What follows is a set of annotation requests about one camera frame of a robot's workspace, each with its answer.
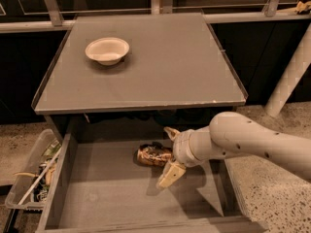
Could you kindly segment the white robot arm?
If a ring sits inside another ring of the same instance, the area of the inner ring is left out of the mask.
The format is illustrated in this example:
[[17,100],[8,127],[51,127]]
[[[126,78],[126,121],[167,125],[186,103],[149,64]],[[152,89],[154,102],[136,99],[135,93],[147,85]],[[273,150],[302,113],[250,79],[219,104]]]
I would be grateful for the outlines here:
[[222,112],[197,130],[180,132],[166,127],[173,142],[173,158],[164,167],[157,186],[166,188],[186,170],[208,160],[255,155],[304,180],[311,179],[311,140],[261,126],[236,112]]

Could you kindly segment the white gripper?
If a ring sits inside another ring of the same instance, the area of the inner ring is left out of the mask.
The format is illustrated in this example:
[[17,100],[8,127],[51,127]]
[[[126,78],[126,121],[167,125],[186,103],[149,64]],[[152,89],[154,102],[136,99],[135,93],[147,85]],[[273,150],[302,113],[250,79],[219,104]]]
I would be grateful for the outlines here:
[[158,178],[156,187],[164,189],[172,185],[186,173],[186,167],[202,164],[210,157],[210,133],[207,130],[187,130],[180,132],[164,127],[164,132],[173,142],[173,154],[177,161],[168,161]]

